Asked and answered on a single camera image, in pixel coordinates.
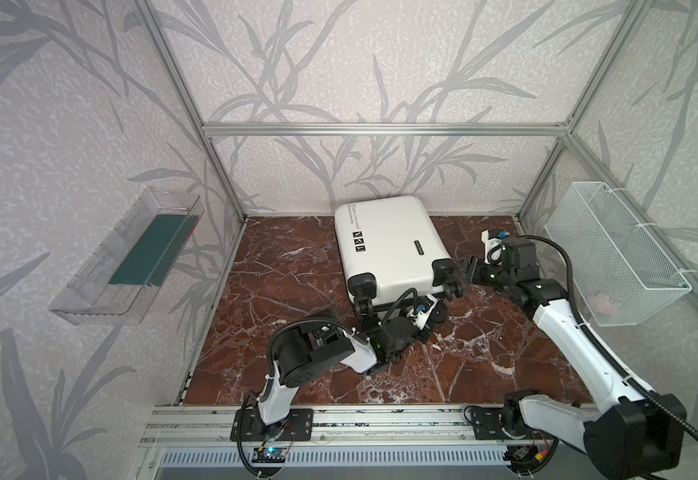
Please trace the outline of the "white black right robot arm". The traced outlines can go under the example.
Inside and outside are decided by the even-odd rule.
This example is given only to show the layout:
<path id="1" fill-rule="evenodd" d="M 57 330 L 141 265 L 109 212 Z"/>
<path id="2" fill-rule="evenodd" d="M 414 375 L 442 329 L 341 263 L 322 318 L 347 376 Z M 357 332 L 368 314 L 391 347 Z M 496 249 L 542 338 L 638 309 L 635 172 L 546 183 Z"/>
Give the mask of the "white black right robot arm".
<path id="1" fill-rule="evenodd" d="M 563 353 L 583 380 L 595 412 L 556 401 L 536 390 L 506 395 L 504 433 L 522 438 L 548 433 L 587 454 L 608 479 L 647 476 L 678 466 L 687 412 L 674 395 L 658 395 L 627 368 L 580 316 L 575 298 L 540 274 L 536 237 L 507 237 L 470 257 L 467 281 L 503 290 Z"/>

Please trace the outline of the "white black suitcase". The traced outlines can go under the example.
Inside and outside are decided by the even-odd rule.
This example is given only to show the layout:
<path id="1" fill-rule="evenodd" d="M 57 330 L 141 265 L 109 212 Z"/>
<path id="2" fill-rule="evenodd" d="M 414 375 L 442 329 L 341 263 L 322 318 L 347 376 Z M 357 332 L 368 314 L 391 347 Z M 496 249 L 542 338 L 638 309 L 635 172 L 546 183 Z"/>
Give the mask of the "white black suitcase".
<path id="1" fill-rule="evenodd" d="M 334 224 L 358 317 L 387 310 L 411 288 L 419 298 L 463 296 L 456 262 L 417 197 L 348 203 L 337 208 Z"/>

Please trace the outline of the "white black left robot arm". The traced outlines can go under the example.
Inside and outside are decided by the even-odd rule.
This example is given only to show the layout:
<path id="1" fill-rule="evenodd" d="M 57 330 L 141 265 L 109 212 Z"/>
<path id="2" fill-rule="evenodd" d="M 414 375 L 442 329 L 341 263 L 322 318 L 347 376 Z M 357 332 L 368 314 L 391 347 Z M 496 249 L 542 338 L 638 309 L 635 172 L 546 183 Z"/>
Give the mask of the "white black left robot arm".
<path id="1" fill-rule="evenodd" d="M 299 389 L 339 364 L 370 376 L 400 362 L 409 346 L 429 340 L 447 314 L 443 300 L 427 295 L 400 304 L 394 318 L 372 316 L 365 332 L 342 322 L 332 307 L 283 326 L 267 345 L 268 373 L 254 407 L 261 429 L 283 425 Z"/>

